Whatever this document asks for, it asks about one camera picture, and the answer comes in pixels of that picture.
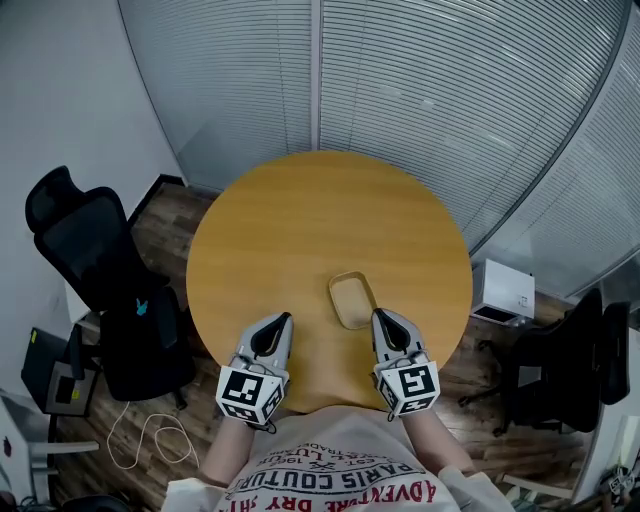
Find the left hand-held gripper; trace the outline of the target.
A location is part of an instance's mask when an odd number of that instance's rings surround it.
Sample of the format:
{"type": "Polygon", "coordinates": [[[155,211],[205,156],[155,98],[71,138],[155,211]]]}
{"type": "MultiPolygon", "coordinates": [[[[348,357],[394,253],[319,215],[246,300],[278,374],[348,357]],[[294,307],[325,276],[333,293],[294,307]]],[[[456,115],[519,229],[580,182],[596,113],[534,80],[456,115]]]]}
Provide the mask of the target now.
{"type": "Polygon", "coordinates": [[[279,313],[242,333],[231,362],[220,370],[216,402],[225,416],[251,426],[270,425],[289,384],[293,327],[293,316],[279,313]]]}

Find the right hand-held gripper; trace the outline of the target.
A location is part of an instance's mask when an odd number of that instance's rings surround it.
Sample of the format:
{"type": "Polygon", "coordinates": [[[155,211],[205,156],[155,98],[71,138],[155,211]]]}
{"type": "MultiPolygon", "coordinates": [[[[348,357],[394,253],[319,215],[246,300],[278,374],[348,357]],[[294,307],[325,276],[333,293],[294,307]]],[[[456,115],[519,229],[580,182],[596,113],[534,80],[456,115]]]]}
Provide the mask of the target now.
{"type": "Polygon", "coordinates": [[[375,308],[371,316],[375,387],[388,408],[388,417],[407,416],[430,409],[441,388],[438,369],[424,350],[422,335],[404,316],[375,308]],[[393,353],[402,354],[393,358],[393,353]]]}

